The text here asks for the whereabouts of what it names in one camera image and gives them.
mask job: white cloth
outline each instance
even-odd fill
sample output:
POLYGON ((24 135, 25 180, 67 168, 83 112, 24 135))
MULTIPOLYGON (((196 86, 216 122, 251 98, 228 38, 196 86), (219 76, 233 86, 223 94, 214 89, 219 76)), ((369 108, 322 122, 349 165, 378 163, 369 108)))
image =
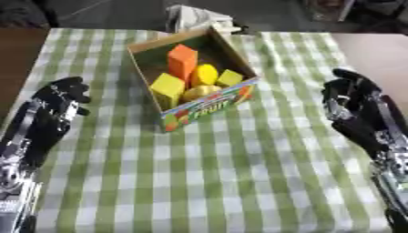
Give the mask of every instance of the white cloth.
POLYGON ((240 31, 240 27, 233 26, 233 18, 229 15, 212 12, 185 5, 173 5, 167 8, 169 32, 185 32, 191 29, 205 28, 213 25, 223 34, 240 31))

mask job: black robotic glove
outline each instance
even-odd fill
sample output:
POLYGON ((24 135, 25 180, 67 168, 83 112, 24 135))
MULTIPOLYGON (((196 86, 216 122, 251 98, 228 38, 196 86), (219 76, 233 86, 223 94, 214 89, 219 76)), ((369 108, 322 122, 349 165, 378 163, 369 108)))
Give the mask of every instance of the black robotic glove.
POLYGON ((372 181, 387 206, 393 232, 408 228, 408 127, 393 100, 370 79, 334 69, 324 84, 323 104, 332 127, 362 147, 374 161, 372 181))
POLYGON ((395 103, 370 79, 352 71, 334 69, 339 79, 324 84, 323 104, 334 129, 361 146, 372 159, 388 146, 378 140, 376 132, 388 130, 378 107, 378 100, 387 104, 391 118, 408 136, 408 128, 395 103))
POLYGON ((41 167, 48 151, 69 130, 73 117, 89 114, 87 109, 79 106, 90 102, 90 98, 84 95, 88 86, 82 82, 79 76, 67 77, 38 90, 18 109, 0 142, 0 152, 6 151, 16 138, 29 139, 24 161, 32 168, 41 167))

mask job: robotic hand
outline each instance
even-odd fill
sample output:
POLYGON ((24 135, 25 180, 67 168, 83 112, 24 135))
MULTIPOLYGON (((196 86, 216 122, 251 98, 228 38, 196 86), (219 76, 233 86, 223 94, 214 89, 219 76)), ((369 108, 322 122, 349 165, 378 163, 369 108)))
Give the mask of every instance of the robotic hand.
POLYGON ((48 151, 69 130, 76 114, 89 111, 81 77, 51 82, 20 106, 0 141, 0 233, 34 232, 36 181, 48 151))
POLYGON ((393 100, 370 79, 334 69, 324 84, 323 104, 332 127, 372 159, 372 181, 394 232, 408 228, 408 127, 393 100))

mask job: wooden table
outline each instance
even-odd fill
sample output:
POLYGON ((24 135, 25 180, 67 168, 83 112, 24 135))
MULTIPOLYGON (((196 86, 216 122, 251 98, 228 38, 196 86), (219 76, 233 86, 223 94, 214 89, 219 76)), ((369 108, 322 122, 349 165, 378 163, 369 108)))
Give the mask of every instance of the wooden table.
POLYGON ((408 36, 334 34, 350 65, 391 96, 408 116, 408 36))
MULTIPOLYGON (((45 29, 0 29, 0 124, 33 66, 45 29)), ((334 34, 357 71, 373 79, 408 115, 408 37, 404 35, 334 34)))
POLYGON ((0 29, 0 125, 46 40, 45 29, 0 29))

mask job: table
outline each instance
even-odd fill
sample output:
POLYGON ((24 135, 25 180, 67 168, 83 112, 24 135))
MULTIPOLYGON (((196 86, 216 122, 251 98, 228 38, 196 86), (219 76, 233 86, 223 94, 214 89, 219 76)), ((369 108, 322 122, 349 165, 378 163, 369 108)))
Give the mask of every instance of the table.
POLYGON ((26 81, 47 34, 45 29, 0 29, 0 125, 26 81))
MULTIPOLYGON (((0 57, 5 61, 0 76, 0 82, 5 87, 5 92, 0 93, 0 125, 26 81, 47 34, 47 29, 0 28, 0 57)), ((407 116, 408 96, 404 87, 408 67, 403 61, 408 55, 408 37, 393 34, 332 35, 350 65, 372 78, 392 96, 407 116)))
POLYGON ((43 167, 38 231, 387 229, 368 157, 321 109, 321 84, 348 66, 329 34, 231 37, 263 76, 254 99, 172 134, 152 122, 124 47, 157 36, 51 31, 17 103, 68 75, 94 101, 43 167))

